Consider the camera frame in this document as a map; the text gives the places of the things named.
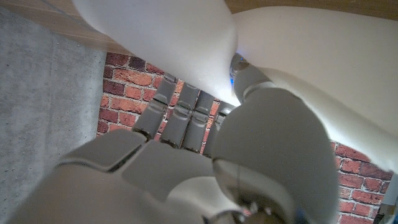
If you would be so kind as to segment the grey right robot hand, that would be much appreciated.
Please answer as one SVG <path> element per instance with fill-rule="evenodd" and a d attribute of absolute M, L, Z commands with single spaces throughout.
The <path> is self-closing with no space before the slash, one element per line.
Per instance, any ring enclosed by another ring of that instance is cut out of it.
<path fill-rule="evenodd" d="M 240 54 L 229 74 L 239 106 L 186 86 L 155 134 L 177 80 L 166 75 L 131 130 L 63 156 L 10 223 L 333 223 L 338 174 L 316 114 Z"/>

